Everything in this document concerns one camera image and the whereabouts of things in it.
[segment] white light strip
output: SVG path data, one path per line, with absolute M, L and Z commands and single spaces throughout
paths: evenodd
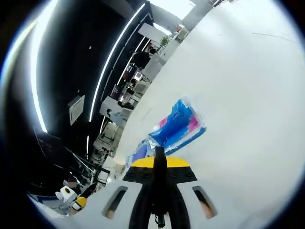
M 37 24 L 33 31 L 33 37 L 31 41 L 31 53 L 30 53 L 30 81 L 32 87 L 32 94 L 34 99 L 34 105 L 40 126 L 44 132 L 48 132 L 45 123 L 42 118 L 41 109 L 39 107 L 38 93 L 37 93 L 37 61 L 38 52 L 43 35 L 47 29 L 50 18 L 54 12 L 58 0 L 52 0 L 42 11 L 38 17 Z
M 145 38 L 146 38 L 146 37 L 143 37 L 143 39 L 140 41 L 140 43 L 138 44 L 137 48 L 135 49 L 135 52 L 138 51 L 140 45 L 142 44 L 142 42 L 144 41 Z M 121 81 L 123 75 L 125 74 L 126 69 L 128 68 L 128 66 L 129 66 L 129 64 L 130 64 L 131 61 L 132 61 L 132 56 L 131 56 L 131 58 L 129 59 L 129 61 L 127 62 L 126 66 L 125 66 L 125 68 L 124 68 L 124 70 L 123 70 L 123 72 L 122 72 L 122 74 L 121 74 L 121 76 L 120 76 L 120 78 L 119 78 L 119 80 L 118 80 L 118 83 L 117 83 L 116 85 L 119 85 L 119 83 L 120 83 L 120 81 Z
M 87 136 L 87 158 L 88 158 L 88 149 L 89 149 L 89 135 Z
M 74 153 L 73 153 L 73 155 L 74 155 L 74 157 L 75 157 L 76 159 L 78 159 L 78 161 L 81 162 L 87 169 L 89 169 L 91 172 L 93 172 L 93 170 L 90 169 L 85 163 L 83 163 Z
M 111 74 L 112 74 L 112 72 L 113 72 L 113 70 L 114 70 L 114 67 L 115 67 L 116 63 L 118 62 L 118 60 L 119 60 L 119 58 L 120 58 L 120 56 L 121 56 L 122 52 L 124 51 L 124 49 L 125 49 L 125 47 L 126 47 L 127 43 L 129 42 L 129 40 L 131 39 L 131 37 L 133 36 L 133 34 L 136 32 L 136 30 L 138 29 L 138 27 L 141 25 L 141 23 L 142 23 L 142 22 L 145 20 L 145 18 L 146 18 L 147 16 L 149 16 L 149 18 L 150 18 L 150 19 L 152 19 L 152 17 L 151 17 L 151 15 L 150 15 L 150 13 L 148 13 L 148 14 L 146 14 L 146 15 L 145 15 L 145 17 L 144 17 L 144 18 L 143 18 L 143 19 L 140 21 L 140 23 L 137 25 L 137 27 L 135 27 L 135 29 L 133 30 L 132 34 L 129 36 L 129 38 L 128 38 L 127 42 L 125 43 L 125 46 L 122 48 L 122 50 L 121 50 L 121 52 L 120 52 L 119 56 L 116 58 L 116 61 L 115 61 L 114 65 L 113 65 L 113 67 L 112 67 L 112 70 L 111 70 L 111 72 L 110 72 L 110 74 L 109 74 L 109 76 L 108 76 L 108 78 L 107 78 L 107 82 L 106 82 L 105 87 L 107 87 L 107 85 L 108 85 L 108 81 L 109 81 L 110 76 L 111 76 Z
M 148 43 L 151 42 L 151 39 L 148 40 L 148 42 L 144 45 L 144 47 L 142 48 L 142 52 L 145 50 L 146 46 L 148 45 Z
M 103 118 L 102 125 L 101 125 L 101 128 L 100 128 L 100 133 L 102 132 L 102 129 L 103 129 L 103 125 L 104 125 L 105 118 L 106 118 L 106 116 L 104 116 L 104 118 Z
M 76 178 L 76 176 L 73 176 L 76 179 L 76 182 L 80 184 L 80 181 Z
M 106 60 L 106 63 L 103 67 L 102 73 L 100 75 L 99 81 L 97 83 L 96 89 L 95 89 L 95 93 L 94 93 L 94 97 L 93 97 L 93 101 L 92 101 L 92 106 L 91 106 L 91 111 L 90 111 L 90 117 L 89 117 L 89 122 L 91 122 L 92 120 L 92 115 L 93 115 L 93 109 L 94 109 L 94 104 L 95 104 L 95 100 L 96 100 L 96 96 L 97 96 L 97 92 L 99 91 L 99 87 L 102 81 L 102 78 L 105 74 L 106 68 L 109 64 L 110 58 L 112 57 L 112 54 L 116 48 L 116 46 L 118 45 L 119 41 L 121 40 L 122 36 L 124 35 L 124 33 L 126 32 L 127 28 L 130 26 L 130 24 L 132 23 L 133 19 L 139 14 L 139 12 L 143 9 L 143 7 L 145 6 L 145 3 L 136 11 L 136 13 L 132 16 L 132 18 L 130 18 L 129 22 L 125 25 L 123 31 L 121 32 L 121 34 L 119 35 L 118 39 L 116 40 L 113 48 L 111 49 L 111 52 Z

